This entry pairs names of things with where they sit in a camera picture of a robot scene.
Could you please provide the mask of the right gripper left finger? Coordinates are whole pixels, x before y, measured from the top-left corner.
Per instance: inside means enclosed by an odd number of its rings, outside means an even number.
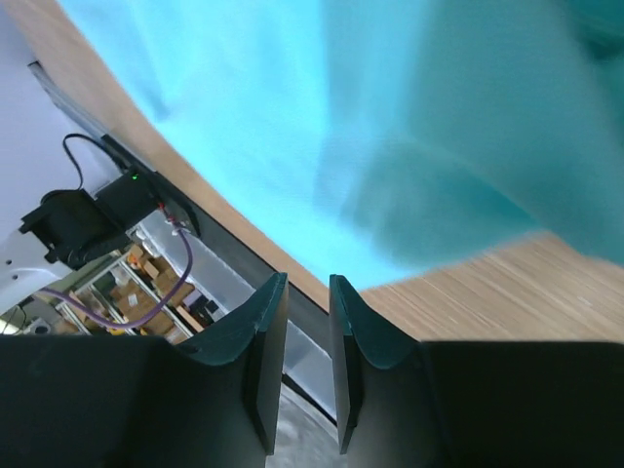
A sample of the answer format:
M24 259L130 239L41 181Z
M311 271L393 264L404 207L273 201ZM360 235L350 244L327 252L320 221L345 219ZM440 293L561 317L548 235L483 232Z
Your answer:
M274 451L288 279L180 344L5 336L5 467L261 467Z

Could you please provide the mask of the teal t-shirt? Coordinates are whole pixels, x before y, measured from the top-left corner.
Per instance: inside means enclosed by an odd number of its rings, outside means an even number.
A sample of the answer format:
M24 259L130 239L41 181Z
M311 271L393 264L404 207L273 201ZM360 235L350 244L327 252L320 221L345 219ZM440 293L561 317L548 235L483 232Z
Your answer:
M619 1L65 1L149 123L319 280L549 231L623 260Z

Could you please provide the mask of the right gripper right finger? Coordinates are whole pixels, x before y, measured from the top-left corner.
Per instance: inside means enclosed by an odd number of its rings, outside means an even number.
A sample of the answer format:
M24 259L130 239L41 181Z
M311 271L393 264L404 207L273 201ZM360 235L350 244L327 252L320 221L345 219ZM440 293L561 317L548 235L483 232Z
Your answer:
M417 340L330 280L338 446L352 467L619 467L623 347Z

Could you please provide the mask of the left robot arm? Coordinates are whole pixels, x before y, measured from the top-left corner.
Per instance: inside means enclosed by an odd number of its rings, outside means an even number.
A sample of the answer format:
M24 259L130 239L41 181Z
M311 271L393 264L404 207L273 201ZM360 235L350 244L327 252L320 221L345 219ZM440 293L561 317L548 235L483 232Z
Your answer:
M58 190L1 242L1 310L128 244L129 220L84 190Z

